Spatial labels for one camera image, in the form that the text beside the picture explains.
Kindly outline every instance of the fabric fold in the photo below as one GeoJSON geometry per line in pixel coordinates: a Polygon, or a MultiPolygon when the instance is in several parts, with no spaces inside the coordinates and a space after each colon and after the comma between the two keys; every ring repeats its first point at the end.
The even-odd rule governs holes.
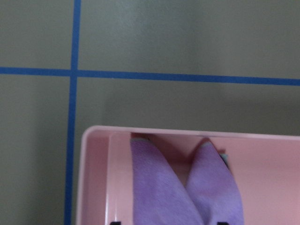
{"type": "Polygon", "coordinates": [[[205,225],[243,225],[243,207],[234,177],[211,142],[195,154],[186,191],[205,225]]]}
{"type": "Polygon", "coordinates": [[[182,183],[154,144],[132,139],[135,225],[204,225],[182,183]]]}

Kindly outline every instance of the pink tray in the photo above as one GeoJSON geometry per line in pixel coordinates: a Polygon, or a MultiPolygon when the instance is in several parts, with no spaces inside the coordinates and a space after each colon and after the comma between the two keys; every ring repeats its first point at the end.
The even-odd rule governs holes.
{"type": "Polygon", "coordinates": [[[149,134],[184,183],[208,137],[228,154],[246,225],[300,224],[300,137],[93,126],[82,137],[77,225],[132,225],[131,133],[149,134]]]}

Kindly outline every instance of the blue tape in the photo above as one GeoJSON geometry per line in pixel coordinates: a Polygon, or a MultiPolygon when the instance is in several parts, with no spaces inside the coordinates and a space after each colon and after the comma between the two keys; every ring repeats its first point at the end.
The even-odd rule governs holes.
{"type": "Polygon", "coordinates": [[[71,71],[69,69],[0,67],[0,74],[70,76],[71,71]]]}
{"type": "MultiPolygon", "coordinates": [[[[74,62],[74,68],[77,68],[78,58],[72,61],[74,62]]],[[[0,74],[70,76],[70,77],[77,76],[77,77],[137,79],[137,80],[154,80],[154,81],[187,81],[187,82],[244,83],[244,84],[271,84],[271,85],[300,86],[300,79],[219,76],[219,75],[113,72],[113,71],[93,71],[93,70],[76,70],[76,69],[66,70],[66,69],[0,67],[0,74]]]]}
{"type": "Polygon", "coordinates": [[[78,77],[300,86],[300,79],[78,70],[78,77]]]}
{"type": "Polygon", "coordinates": [[[70,70],[69,112],[67,126],[67,161],[65,187],[65,215],[64,224],[71,225],[72,221],[72,192],[73,192],[73,164],[74,164],[74,135],[76,118],[76,92],[78,74],[78,52],[80,33],[81,0],[74,0],[72,54],[70,70]]]}
{"type": "Polygon", "coordinates": [[[71,70],[78,69],[81,0],[74,0],[71,70]]]}
{"type": "Polygon", "coordinates": [[[70,77],[64,224],[71,225],[77,77],[70,77]]]}

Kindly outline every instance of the purple sock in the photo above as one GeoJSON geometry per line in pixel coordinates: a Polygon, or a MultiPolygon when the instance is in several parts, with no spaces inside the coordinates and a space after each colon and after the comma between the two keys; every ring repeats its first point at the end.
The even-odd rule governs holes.
{"type": "Polygon", "coordinates": [[[240,192],[234,178],[210,142],[196,152],[186,190],[205,225],[243,225],[240,192]]]}
{"type": "Polygon", "coordinates": [[[131,140],[135,225],[203,225],[194,203],[161,152],[131,140]]]}

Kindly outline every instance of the purple cloth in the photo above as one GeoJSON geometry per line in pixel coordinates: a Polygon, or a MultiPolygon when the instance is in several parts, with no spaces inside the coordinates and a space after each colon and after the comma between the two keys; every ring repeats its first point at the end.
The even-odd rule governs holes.
{"type": "Polygon", "coordinates": [[[161,154],[146,139],[132,139],[134,224],[203,225],[198,210],[161,154]]]}
{"type": "Polygon", "coordinates": [[[212,143],[198,148],[186,190],[206,225],[243,225],[243,207],[234,178],[212,143]]]}
{"type": "Polygon", "coordinates": [[[243,225],[239,190],[210,142],[196,153],[183,187],[161,154],[146,139],[131,140],[135,225],[243,225]]]}

